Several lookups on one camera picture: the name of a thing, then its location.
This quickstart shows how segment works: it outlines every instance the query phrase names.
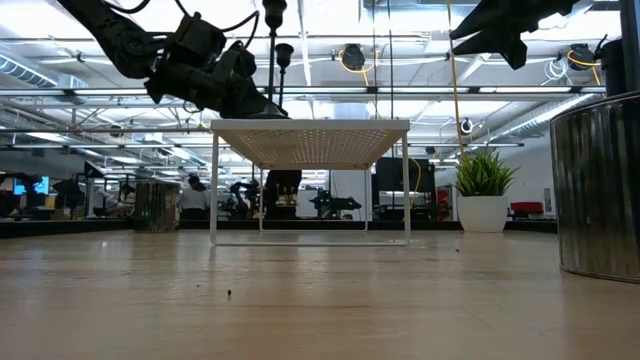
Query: white planter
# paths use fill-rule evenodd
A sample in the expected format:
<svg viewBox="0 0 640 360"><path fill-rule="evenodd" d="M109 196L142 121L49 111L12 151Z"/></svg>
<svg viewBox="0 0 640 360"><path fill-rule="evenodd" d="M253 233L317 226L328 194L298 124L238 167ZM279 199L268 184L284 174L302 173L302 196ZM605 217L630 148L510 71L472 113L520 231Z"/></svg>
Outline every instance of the white planter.
<svg viewBox="0 0 640 360"><path fill-rule="evenodd" d="M459 197L458 216L464 231L502 232L507 222L507 199L504 196Z"/></svg>

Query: stainless steel trash can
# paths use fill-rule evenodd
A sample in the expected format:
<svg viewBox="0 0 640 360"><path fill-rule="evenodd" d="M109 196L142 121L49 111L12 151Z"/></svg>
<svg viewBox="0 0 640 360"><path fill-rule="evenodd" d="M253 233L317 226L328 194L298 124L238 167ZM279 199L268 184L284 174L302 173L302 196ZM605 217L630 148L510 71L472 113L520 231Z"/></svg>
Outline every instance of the stainless steel trash can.
<svg viewBox="0 0 640 360"><path fill-rule="evenodd" d="M136 232L164 233L178 228L180 188L177 184L143 181L136 184Z"/></svg>
<svg viewBox="0 0 640 360"><path fill-rule="evenodd" d="M640 283L640 92L559 115L551 144L562 269Z"/></svg>

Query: potted plant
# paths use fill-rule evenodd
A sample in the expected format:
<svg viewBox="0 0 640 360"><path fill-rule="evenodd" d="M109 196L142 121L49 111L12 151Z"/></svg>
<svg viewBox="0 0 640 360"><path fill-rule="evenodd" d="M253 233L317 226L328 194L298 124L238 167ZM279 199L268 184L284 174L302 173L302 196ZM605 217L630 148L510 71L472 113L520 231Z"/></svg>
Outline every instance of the potted plant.
<svg viewBox="0 0 640 360"><path fill-rule="evenodd" d="M504 194L518 169L510 169L498 154L479 152L463 156L458 168L458 215L465 231L501 232L507 222Z"/></svg>

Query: wooden floor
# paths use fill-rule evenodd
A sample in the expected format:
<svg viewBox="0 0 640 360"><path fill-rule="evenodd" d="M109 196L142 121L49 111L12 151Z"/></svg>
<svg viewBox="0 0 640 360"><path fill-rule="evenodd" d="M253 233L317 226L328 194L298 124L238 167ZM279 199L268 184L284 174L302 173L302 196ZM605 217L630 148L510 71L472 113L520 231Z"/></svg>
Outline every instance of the wooden floor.
<svg viewBox="0 0 640 360"><path fill-rule="evenodd" d="M640 286L560 272L555 236L414 237L406 248L212 248L201 231L4 240L0 358L640 358Z"/></svg>

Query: green plant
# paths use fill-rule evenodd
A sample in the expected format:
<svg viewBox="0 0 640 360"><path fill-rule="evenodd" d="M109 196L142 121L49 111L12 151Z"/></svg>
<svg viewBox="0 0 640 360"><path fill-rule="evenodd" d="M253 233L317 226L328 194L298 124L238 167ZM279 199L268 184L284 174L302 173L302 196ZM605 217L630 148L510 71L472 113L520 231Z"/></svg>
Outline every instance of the green plant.
<svg viewBox="0 0 640 360"><path fill-rule="evenodd" d="M473 157L463 156L458 168L455 187L462 196L502 196L513 184L518 169L510 169L498 154L479 152Z"/></svg>

